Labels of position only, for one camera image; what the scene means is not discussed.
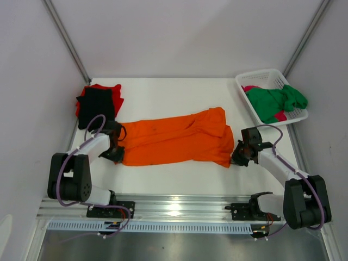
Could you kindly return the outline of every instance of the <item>white wall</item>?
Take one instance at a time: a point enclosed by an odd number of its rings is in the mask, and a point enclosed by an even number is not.
[[[91,77],[284,70],[321,0],[53,0]]]
[[[296,124],[311,173],[323,176],[339,242],[348,242],[348,1],[333,1],[288,77],[307,96],[309,118]]]
[[[14,216],[2,260],[19,261],[83,81],[41,1],[0,1],[0,35],[0,219]]]

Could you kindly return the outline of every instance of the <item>white table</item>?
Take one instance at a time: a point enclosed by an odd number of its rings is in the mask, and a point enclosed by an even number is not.
[[[227,124],[231,126],[235,146],[241,139],[241,129],[254,126],[244,107],[234,79],[192,78],[95,78],[92,84],[114,86],[122,84],[125,99],[117,116],[118,122],[183,116],[210,107],[223,107]],[[283,139],[277,148],[296,164],[286,126],[281,126]],[[260,129],[263,141],[274,142],[279,132]],[[83,142],[84,131],[77,130],[73,147]],[[229,169],[212,162],[182,163],[129,167],[103,158],[91,164],[92,182],[102,188],[123,194],[169,195],[250,195],[272,191],[282,194],[283,187],[262,167],[250,162],[248,167]]]

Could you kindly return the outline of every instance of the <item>orange cloth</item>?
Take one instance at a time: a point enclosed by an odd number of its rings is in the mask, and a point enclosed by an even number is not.
[[[230,165],[233,134],[220,107],[188,116],[122,125],[127,131],[124,141],[119,142],[125,147],[123,165],[158,165],[192,159]]]

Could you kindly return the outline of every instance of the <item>green cloth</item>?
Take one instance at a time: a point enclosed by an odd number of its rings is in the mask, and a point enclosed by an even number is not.
[[[282,90],[253,88],[246,96],[254,107],[260,120],[264,123],[274,123],[274,117],[281,110],[293,111],[294,107],[305,109],[307,99],[290,85],[284,85]]]

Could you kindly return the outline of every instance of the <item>white laundry basket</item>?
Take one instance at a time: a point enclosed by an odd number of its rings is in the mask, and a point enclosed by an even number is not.
[[[256,85],[263,89],[282,89],[284,84],[289,85],[288,81],[285,79],[282,73],[276,69],[267,69],[239,74],[236,76],[235,81],[237,82],[238,88],[243,97],[243,102],[249,110],[250,115],[255,122],[255,125],[261,125],[265,123],[260,120],[254,107],[246,96],[242,86],[245,87],[248,85]],[[271,123],[271,125],[286,125],[297,121],[302,121],[308,117],[308,111],[306,109],[299,108],[294,108],[294,111],[285,112],[284,114],[287,117],[286,121]]]

